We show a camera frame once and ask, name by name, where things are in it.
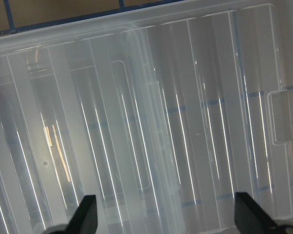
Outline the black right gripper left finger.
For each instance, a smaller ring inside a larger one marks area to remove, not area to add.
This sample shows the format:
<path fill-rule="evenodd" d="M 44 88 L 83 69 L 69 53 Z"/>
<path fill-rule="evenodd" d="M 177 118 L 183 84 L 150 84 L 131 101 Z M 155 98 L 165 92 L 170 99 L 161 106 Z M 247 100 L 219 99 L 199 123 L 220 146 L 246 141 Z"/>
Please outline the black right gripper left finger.
<path fill-rule="evenodd" d="M 97 199 L 85 195 L 67 225 L 57 225 L 46 230 L 47 234 L 95 234 L 98 228 Z"/>

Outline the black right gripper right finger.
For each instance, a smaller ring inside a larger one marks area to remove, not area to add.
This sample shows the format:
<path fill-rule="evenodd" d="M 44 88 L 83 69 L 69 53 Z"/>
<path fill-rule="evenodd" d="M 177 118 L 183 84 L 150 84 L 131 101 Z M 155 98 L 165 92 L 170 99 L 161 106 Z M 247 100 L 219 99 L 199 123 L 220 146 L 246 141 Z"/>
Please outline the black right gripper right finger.
<path fill-rule="evenodd" d="M 241 234 L 293 234 L 293 225 L 277 224 L 246 192 L 235 193 L 234 222 Z"/>

